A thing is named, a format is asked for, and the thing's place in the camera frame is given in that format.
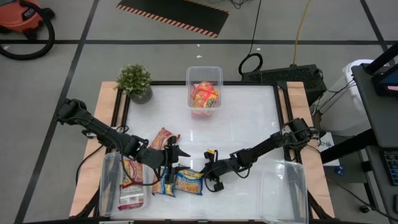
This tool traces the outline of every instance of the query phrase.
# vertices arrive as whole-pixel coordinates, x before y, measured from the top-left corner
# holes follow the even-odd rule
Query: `black floor line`
[[[62,91],[61,91],[60,97],[58,99],[57,106],[55,107],[55,111],[52,116],[49,129],[47,130],[47,134],[45,135],[45,139],[44,139],[42,148],[40,150],[39,157],[36,160],[36,164],[35,164],[32,176],[30,177],[29,184],[26,188],[21,205],[19,206],[18,213],[17,213],[14,223],[20,224],[20,223],[24,222],[27,209],[29,207],[34,190],[36,188],[37,181],[39,180],[40,173],[42,171],[45,158],[49,151],[50,143],[53,138],[55,128],[57,127],[56,111],[62,105],[63,101],[65,100],[65,98],[67,96],[70,84],[72,82],[73,75],[75,74],[76,66],[78,64],[78,61],[79,61],[79,58],[81,55],[81,51],[83,50],[84,41],[87,38],[88,30],[90,29],[90,25],[91,25],[91,22],[93,21],[94,13],[98,6],[98,2],[99,2],[99,0],[94,0],[93,5],[91,7],[90,13],[89,13],[87,21],[86,21],[85,28],[83,29],[83,33],[80,37],[80,41],[79,41],[79,44],[78,44],[76,52],[75,52],[75,56],[73,57],[72,63],[69,68],[68,75],[65,79],[65,83],[63,84]]]
[[[371,24],[371,26],[372,26],[372,29],[373,29],[374,34],[375,34],[376,37],[377,37],[377,40],[380,42],[381,49],[383,49],[383,52],[385,52],[385,51],[388,49],[388,46],[387,46],[387,44],[386,44],[386,41],[384,41],[383,36],[381,35],[381,32],[380,32],[380,30],[379,30],[379,28],[378,28],[378,26],[377,26],[377,24],[376,24],[376,21],[375,21],[374,18],[373,18],[372,12],[371,12],[371,10],[370,10],[368,4],[366,3],[365,0],[359,0],[359,1],[360,1],[361,4],[362,4],[362,7],[363,7],[363,9],[364,9],[364,11],[365,11],[365,14],[366,14],[366,17],[368,17],[368,20],[369,20],[369,22],[370,22],[370,24]],[[389,62],[389,65],[390,65],[390,66],[394,66],[394,65],[395,65],[394,59],[392,59],[392,60]]]
[[[45,44],[46,40],[0,40],[0,44]],[[250,44],[251,40],[85,40],[84,44],[155,45],[155,44]],[[262,45],[294,45],[294,40],[254,40]],[[79,44],[79,40],[56,40],[55,44]],[[380,45],[379,40],[299,40],[299,45]]]

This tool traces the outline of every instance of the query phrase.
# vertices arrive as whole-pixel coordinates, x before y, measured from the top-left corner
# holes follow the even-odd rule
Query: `black hose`
[[[51,50],[52,46],[54,45],[54,42],[55,42],[54,27],[52,26],[50,19],[47,17],[47,15],[44,13],[44,11],[39,6],[36,6],[35,4],[33,4],[29,1],[24,1],[24,0],[19,1],[19,4],[22,7],[28,7],[30,9],[33,9],[35,12],[37,12],[39,14],[39,16],[43,19],[44,24],[47,26],[47,29],[49,30],[49,40],[47,41],[47,43],[41,50],[31,53],[31,54],[23,54],[23,55],[13,54],[13,53],[10,53],[10,52],[4,50],[1,46],[0,46],[0,54],[6,56],[7,58],[14,59],[14,60],[31,60],[31,59],[42,57],[45,54],[47,54],[47,52],[49,52]]]

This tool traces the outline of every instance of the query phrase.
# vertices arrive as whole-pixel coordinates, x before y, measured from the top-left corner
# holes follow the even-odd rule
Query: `clear plastic container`
[[[211,108],[193,107],[191,97],[195,87],[203,81],[211,82],[214,89],[218,92],[216,103]],[[221,91],[223,88],[223,70],[220,67],[190,67],[187,69],[187,94],[188,107],[195,116],[211,116],[221,106]]]
[[[307,224],[308,195],[303,165],[269,160],[263,166],[261,219],[266,223]]]
[[[148,183],[149,168],[142,166],[143,182]],[[123,213],[135,214],[144,209],[149,203],[149,187],[144,187],[144,195],[139,198],[144,199],[144,203],[139,208],[119,210],[120,204],[120,185],[122,184],[123,172],[121,155],[118,152],[106,154],[104,157],[101,184],[99,188],[99,213],[102,216],[110,217],[123,215]]]

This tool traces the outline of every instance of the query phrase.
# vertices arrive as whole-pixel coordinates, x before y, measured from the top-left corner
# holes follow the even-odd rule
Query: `wooden board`
[[[103,82],[98,96],[98,102],[94,116],[105,124],[110,125],[114,103],[116,99],[115,82]],[[308,126],[313,126],[310,109],[307,103],[303,83],[288,83],[288,92],[292,112],[295,118],[303,118]],[[284,106],[283,93],[280,91],[282,113],[284,120],[287,120],[287,112]],[[124,97],[122,98],[121,107],[119,109],[118,121],[120,122],[124,105]],[[311,141],[311,146],[317,148],[317,142]],[[86,146],[85,157],[93,152],[99,146],[96,139],[88,140]],[[79,182],[76,187],[75,197],[73,199],[70,215],[76,215],[90,201],[94,193],[98,189],[100,182],[102,162],[105,149],[97,152],[92,158],[88,159],[81,167]],[[306,147],[301,152],[303,165],[307,175],[308,189],[319,203],[320,206],[334,217],[333,207],[330,200],[328,186],[326,184],[325,173],[319,153],[313,149]]]

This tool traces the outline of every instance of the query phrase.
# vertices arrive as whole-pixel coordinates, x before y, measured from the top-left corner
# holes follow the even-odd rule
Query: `hazard stripe mat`
[[[228,11],[187,0],[122,0],[118,9],[216,38]]]

